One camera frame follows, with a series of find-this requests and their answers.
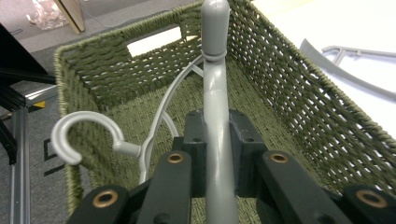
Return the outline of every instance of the gray rod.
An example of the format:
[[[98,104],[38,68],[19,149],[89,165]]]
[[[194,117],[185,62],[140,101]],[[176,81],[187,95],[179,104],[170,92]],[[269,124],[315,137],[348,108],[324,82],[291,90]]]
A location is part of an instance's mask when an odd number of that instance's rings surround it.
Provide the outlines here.
[[[202,5],[204,118],[206,125],[206,222],[238,223],[227,96],[225,56],[230,6],[227,0]]]

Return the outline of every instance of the brass insert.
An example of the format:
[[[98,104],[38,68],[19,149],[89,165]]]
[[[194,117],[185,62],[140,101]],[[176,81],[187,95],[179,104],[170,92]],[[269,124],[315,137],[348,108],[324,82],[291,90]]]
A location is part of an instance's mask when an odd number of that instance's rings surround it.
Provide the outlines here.
[[[271,158],[271,160],[273,160],[275,162],[279,162],[279,163],[285,163],[289,160],[285,155],[282,155],[279,153],[272,154],[270,158]]]
[[[178,153],[174,153],[168,156],[168,161],[171,163],[179,163],[183,160],[184,160],[183,156]]]
[[[360,189],[356,192],[356,196],[364,203],[372,207],[385,208],[388,206],[387,201],[379,194],[372,190]]]
[[[105,208],[113,204],[118,198],[119,194],[116,191],[108,189],[96,195],[92,204],[97,208]]]

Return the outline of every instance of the woven basket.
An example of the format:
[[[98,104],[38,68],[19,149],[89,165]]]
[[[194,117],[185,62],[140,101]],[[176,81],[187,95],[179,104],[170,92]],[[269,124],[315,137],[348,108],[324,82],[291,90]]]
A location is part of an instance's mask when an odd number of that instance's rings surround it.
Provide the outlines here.
[[[200,51],[200,5],[194,3],[57,50],[62,116],[91,110],[114,119],[126,141],[142,144],[167,86]],[[362,183],[396,194],[396,142],[327,79],[249,2],[231,2],[227,72],[230,108],[248,115],[269,149],[291,153],[324,188]],[[178,25],[182,38],[132,57],[131,40]],[[186,113],[203,107],[203,81],[188,76],[168,114],[180,133]],[[136,159],[114,153],[108,132],[82,122],[69,133],[92,187],[138,182]],[[162,125],[151,160],[172,143]],[[83,195],[78,166],[66,166],[69,212]],[[192,223],[205,222],[205,201],[192,202]],[[254,200],[240,199],[240,221],[258,222]]]

